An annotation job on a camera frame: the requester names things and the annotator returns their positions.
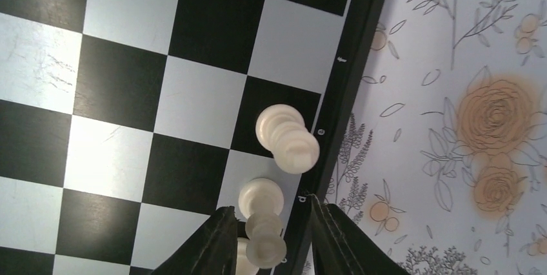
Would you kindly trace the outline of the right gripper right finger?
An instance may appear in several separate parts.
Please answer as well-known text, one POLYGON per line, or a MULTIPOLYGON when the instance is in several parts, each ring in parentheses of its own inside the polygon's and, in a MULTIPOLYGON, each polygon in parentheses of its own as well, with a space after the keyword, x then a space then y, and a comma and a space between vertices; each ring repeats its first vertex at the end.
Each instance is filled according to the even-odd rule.
POLYGON ((310 195, 313 265, 316 274, 407 274, 337 205, 310 195))

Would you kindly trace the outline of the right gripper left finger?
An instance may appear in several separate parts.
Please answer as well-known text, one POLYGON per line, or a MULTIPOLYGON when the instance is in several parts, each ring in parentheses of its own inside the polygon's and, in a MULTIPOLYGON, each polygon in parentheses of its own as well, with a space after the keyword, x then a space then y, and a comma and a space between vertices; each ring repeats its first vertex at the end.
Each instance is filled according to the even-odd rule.
POLYGON ((236 261, 235 208, 220 207, 152 273, 234 275, 236 261))

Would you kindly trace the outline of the white queen chess piece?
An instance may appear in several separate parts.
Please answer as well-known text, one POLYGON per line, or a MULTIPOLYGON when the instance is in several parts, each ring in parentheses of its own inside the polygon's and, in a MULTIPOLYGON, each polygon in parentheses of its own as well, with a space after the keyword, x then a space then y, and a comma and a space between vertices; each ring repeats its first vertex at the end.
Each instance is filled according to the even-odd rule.
POLYGON ((279 217, 284 207, 281 188, 267 178, 253 179, 241 189, 238 206, 246 218, 249 262, 260 269, 276 267, 286 256, 286 243, 281 237, 283 222, 279 217))

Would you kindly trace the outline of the white king chess piece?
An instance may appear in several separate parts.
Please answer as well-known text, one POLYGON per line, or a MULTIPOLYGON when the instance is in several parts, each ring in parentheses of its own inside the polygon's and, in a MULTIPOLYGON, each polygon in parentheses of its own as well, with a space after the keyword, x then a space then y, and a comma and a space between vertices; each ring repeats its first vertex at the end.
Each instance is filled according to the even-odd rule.
POLYGON ((265 108, 255 124, 255 135, 263 148, 272 153, 277 166, 289 174, 311 170, 319 159, 320 146, 305 127, 301 113, 285 104, 265 108))

